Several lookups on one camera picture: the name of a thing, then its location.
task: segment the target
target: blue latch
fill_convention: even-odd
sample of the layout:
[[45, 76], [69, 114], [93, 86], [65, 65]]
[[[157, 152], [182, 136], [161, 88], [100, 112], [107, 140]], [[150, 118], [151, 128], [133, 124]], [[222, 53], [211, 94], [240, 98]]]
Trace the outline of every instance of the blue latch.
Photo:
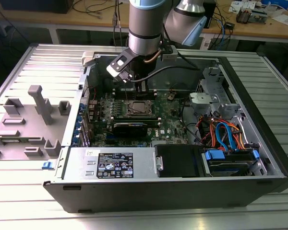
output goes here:
[[74, 132], [72, 133], [74, 136], [77, 136], [80, 134], [80, 132], [78, 130], [74, 130]]
[[259, 153], [257, 150], [253, 150], [253, 154], [254, 154], [254, 157], [259, 160], [260, 159], [260, 156], [259, 156]]
[[205, 156], [206, 156], [207, 161], [211, 160], [211, 159], [225, 159], [225, 155], [224, 155], [223, 151], [217, 150], [217, 149], [208, 150], [205, 153]]
[[76, 137], [72, 138], [72, 142], [78, 143], [78, 141], [79, 141], [79, 138], [76, 138]]
[[80, 128], [81, 124], [79, 122], [77, 122], [75, 126], [76, 126], [76, 128]]
[[77, 116], [76, 121], [82, 121], [82, 117], [81, 116]]
[[46, 169], [48, 169], [48, 170], [53, 169], [53, 167], [52, 167], [52, 162], [47, 161], [47, 162], [44, 162], [44, 163], [43, 163], [42, 170], [46, 170]]

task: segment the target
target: metal table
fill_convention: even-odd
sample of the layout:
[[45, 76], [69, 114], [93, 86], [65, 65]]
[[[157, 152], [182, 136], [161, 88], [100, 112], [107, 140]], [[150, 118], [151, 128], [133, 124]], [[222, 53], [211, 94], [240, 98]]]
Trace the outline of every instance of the metal table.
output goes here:
[[[121, 52], [121, 49], [64, 45], [28, 48], [0, 88], [0, 117], [5, 112], [2, 104], [8, 97], [33, 103], [29, 97], [23, 96], [32, 82], [42, 85], [52, 104], [62, 97], [72, 102], [72, 91], [82, 73], [84, 51]], [[181, 52], [184, 55], [204, 52], [212, 57], [216, 54], [227, 57], [288, 155], [288, 82], [265, 57], [256, 53]], [[46, 174], [52, 173], [41, 170], [43, 162], [0, 161], [0, 228], [288, 229], [288, 190], [268, 194], [240, 208], [70, 214], [41, 186]]]

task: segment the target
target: motherboard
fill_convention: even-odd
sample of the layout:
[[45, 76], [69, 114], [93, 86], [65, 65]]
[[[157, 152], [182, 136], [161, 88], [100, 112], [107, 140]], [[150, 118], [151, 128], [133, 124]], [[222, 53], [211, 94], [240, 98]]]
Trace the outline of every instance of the motherboard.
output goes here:
[[128, 100], [130, 96], [122, 98], [106, 93], [91, 101], [91, 146], [187, 144], [187, 133], [180, 121], [181, 101], [174, 95], [161, 92], [152, 100]]

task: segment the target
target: desk leg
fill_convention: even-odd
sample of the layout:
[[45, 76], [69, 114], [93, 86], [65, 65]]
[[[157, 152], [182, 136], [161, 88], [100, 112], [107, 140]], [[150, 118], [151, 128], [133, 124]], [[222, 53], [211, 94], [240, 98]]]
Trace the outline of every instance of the desk leg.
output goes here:
[[210, 46], [211, 39], [215, 37], [215, 34], [204, 34], [201, 48], [202, 50], [207, 50]]
[[60, 39], [57, 33], [57, 28], [54, 26], [51, 26], [48, 28], [50, 36], [51, 36], [51, 40], [53, 44], [60, 44]]
[[2, 37], [6, 37], [7, 36], [7, 33], [6, 33], [6, 31], [5, 31], [5, 26], [4, 25], [0, 25], [0, 35], [2, 36]]

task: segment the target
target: side panel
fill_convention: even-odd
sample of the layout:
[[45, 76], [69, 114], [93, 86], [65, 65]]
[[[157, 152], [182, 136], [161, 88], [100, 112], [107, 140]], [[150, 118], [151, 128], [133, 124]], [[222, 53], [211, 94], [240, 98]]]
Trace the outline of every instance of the side panel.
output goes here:
[[282, 183], [275, 179], [43, 186], [65, 211], [78, 213], [243, 207]]
[[[237, 76], [235, 70], [231, 66], [230, 62], [227, 58], [221, 57], [220, 62], [227, 74], [228, 83], [232, 89], [234, 89], [241, 102], [247, 112], [250, 115], [250, 119], [254, 122], [256, 128], [258, 129], [261, 137], [263, 138], [265, 144], [269, 148], [272, 156], [276, 160], [278, 166], [280, 167], [282, 173], [288, 177], [288, 156], [282, 149], [281, 145], [279, 144], [278, 140], [276, 139], [275, 135], [271, 131], [270, 127], [268, 126], [267, 122], [259, 112], [258, 108], [256, 107], [253, 99], [250, 97], [249, 93], [243, 86], [241, 80]], [[288, 181], [284, 184], [281, 188], [276, 190], [275, 192], [282, 192], [288, 188]]]

